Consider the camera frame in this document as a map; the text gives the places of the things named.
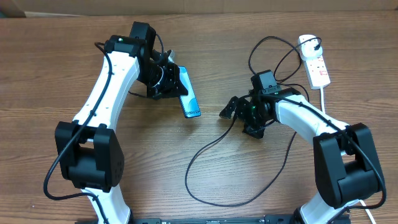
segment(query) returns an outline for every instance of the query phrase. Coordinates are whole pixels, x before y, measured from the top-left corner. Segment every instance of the wooden tabletop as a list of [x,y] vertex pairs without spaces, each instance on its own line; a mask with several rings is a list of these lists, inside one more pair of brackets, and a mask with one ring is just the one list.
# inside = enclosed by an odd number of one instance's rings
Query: wooden tabletop
[[[52,201],[44,177],[57,156],[54,130],[70,122],[100,74],[103,55],[93,45],[113,34],[128,35],[134,21],[148,22],[161,35],[176,63],[187,67],[202,116],[185,119],[178,99],[127,96],[116,131],[126,165],[120,183],[137,218],[258,217],[292,213],[313,197],[313,150],[296,137],[286,167],[258,199],[237,208],[194,201],[184,175],[192,156],[223,134],[230,120],[218,113],[229,99],[251,88],[248,57],[267,35],[295,43],[302,34],[323,39],[331,78],[326,112],[371,128],[387,185],[387,202],[372,211],[378,223],[398,219],[398,12],[304,12],[176,16],[114,16],[0,19],[0,223],[73,223],[95,217],[87,198]],[[253,55],[255,70],[274,70],[289,46],[270,40]],[[297,55],[279,68],[282,78]],[[301,68],[288,83],[310,91]],[[145,93],[141,83],[132,91]],[[193,194],[215,203],[238,203],[256,195],[279,171],[293,131],[274,124],[257,140],[237,122],[219,144],[204,152],[190,171]],[[56,168],[50,192],[79,192]],[[378,202],[378,193],[366,202]],[[369,223],[354,211],[353,223]]]

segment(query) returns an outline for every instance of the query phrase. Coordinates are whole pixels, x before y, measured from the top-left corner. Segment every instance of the wood grain surface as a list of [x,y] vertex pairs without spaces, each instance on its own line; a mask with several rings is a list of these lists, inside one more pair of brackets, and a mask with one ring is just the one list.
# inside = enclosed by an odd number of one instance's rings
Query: wood grain surface
[[[100,73],[103,55],[93,45],[113,34],[128,35],[134,21],[148,22],[187,67],[202,116],[185,119],[178,99],[127,96],[116,132],[126,165],[121,188],[137,218],[258,217],[292,213],[313,197],[312,147],[296,137],[287,165],[272,187],[249,205],[212,207],[186,192],[184,175],[192,156],[226,131],[230,120],[218,113],[229,99],[251,88],[248,57],[267,35],[296,42],[301,34],[323,39],[331,78],[326,112],[371,128],[386,178],[386,204],[372,211],[378,223],[398,219],[398,12],[319,12],[178,16],[0,19],[0,223],[73,223],[95,213],[87,198],[55,202],[42,190],[56,158],[54,130],[79,112]],[[253,55],[255,70],[275,69],[289,47],[264,42]],[[292,72],[289,56],[277,77]],[[289,80],[310,91],[303,68]],[[131,89],[145,93],[140,83]],[[280,169],[293,131],[274,124],[257,140],[237,122],[219,144],[204,152],[190,171],[197,197],[237,203],[256,195]],[[50,192],[78,192],[59,168]],[[366,202],[378,202],[376,194]],[[353,223],[369,223],[364,211]]]

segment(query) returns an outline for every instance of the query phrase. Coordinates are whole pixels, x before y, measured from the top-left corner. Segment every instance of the phone screen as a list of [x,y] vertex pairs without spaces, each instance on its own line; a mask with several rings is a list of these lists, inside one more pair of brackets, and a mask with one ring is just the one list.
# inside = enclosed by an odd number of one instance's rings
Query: phone screen
[[184,112],[184,116],[186,118],[194,118],[200,116],[200,109],[193,92],[191,81],[189,80],[189,75],[187,69],[184,66],[179,66],[180,68],[180,79],[182,84],[188,90],[188,95],[180,96],[180,104],[182,107],[182,111]]

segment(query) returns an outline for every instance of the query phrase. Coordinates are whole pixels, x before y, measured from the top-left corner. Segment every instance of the white cable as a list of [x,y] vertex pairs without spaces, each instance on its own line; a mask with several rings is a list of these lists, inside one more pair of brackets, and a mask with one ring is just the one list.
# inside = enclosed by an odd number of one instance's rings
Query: white cable
[[[361,203],[362,206],[366,206],[366,204],[363,200],[359,200],[359,202]],[[368,214],[368,217],[371,220],[372,224],[376,224],[376,221],[374,221],[371,211],[369,211],[369,209],[365,209],[365,211]]]
[[326,113],[325,111],[325,99],[324,99],[324,96],[323,96],[323,87],[320,87],[320,89],[319,89],[320,91],[321,91],[321,109],[322,109],[322,112],[324,112],[324,113]]

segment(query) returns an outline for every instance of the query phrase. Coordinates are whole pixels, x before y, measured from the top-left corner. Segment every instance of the blue phone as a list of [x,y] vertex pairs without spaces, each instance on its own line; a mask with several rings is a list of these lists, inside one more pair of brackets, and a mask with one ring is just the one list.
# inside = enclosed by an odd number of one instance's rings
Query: blue phone
[[188,90],[188,95],[180,96],[180,104],[185,118],[194,118],[200,116],[200,109],[198,101],[193,92],[191,81],[189,80],[189,75],[187,69],[184,66],[178,66],[180,68],[180,80],[181,83]]

